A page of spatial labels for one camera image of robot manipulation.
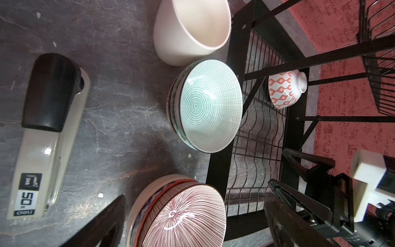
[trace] dish rack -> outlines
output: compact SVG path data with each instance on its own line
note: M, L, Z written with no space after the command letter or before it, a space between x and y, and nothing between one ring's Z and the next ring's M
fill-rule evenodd
M395 51L395 35L392 30L388 29L373 38L367 35L367 27L372 21L369 18L365 21L369 10L366 11L362 4L365 0L360 0L359 42L306 58L274 18L300 1L288 0L270 11L262 0L252 0L232 19L226 63L235 72L242 88L243 119L234 141L222 151L211 154L206 179L206 183L217 188L225 201L228 216L225 241L267 227L266 216L262 210L267 182L278 179L296 189L299 184L299 176L282 158L282 149L301 150L320 121L395 123L394 115L387 113L388 106L385 105L389 101L395 103L389 99L395 97L382 96L382 91L391 90L387 86L395 85L387 85L389 83L384 82L383 78L391 79L388 74L395 71L388 64L378 63L376 66L374 63L378 60L394 61L394 57L387 59L387 55L382 54L383 51L391 49L392 52ZM356 56L363 56L366 73L310 81L308 85L368 77L373 85L375 99L379 97L376 101L379 112L387 116L306 117L307 93L302 94L294 105L285 109L277 109L271 103L267 88L269 75L299 69L308 78L311 66ZM304 133L305 121L312 123Z
M395 1L360 0L358 42L367 42L395 33ZM395 49L362 56L379 113L395 116Z

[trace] textured red surface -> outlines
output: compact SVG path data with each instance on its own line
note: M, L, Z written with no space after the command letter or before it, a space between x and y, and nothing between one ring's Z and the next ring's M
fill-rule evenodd
M390 1L382 0L381 8ZM358 33L359 1L304 0L290 9L319 53L355 43ZM388 9L394 13L395 6ZM372 21L375 25L385 14ZM394 25L393 21L380 28ZM324 64L321 78L364 72L360 57ZM379 116L367 79L320 85L317 114L321 116ZM350 174L350 163L359 149L395 156L394 123L332 123L316 127L314 154L333 158L332 174ZM338 242L349 246L343 239Z

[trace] wire rack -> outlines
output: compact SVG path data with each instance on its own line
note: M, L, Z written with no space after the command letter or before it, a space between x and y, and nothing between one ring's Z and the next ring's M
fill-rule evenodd
M393 35L395 38L395 1L361 0L359 42ZM395 116L395 49L362 56L379 113Z
M245 73L282 63L285 60L252 30ZM235 137L225 197L228 216L262 210L267 182L278 179L287 109L279 110L271 103L267 80L264 78ZM244 101L256 81L244 81Z

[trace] stapler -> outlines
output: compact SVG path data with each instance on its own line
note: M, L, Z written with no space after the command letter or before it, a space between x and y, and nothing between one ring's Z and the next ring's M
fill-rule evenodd
M8 219L41 217L58 200L89 89L88 74L73 60L56 53L36 59L24 102Z

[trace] countertop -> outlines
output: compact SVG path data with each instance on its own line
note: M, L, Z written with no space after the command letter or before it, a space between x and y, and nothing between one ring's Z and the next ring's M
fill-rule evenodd
M159 4L0 3L1 246L59 246L121 194L128 212L150 182L167 174L205 182L209 155L182 143L167 121L167 93L183 67L169 66L155 53L152 32ZM77 62L92 86L59 201L42 218L7 220L29 76L35 59L49 52ZM227 45L211 57L225 61L226 53Z

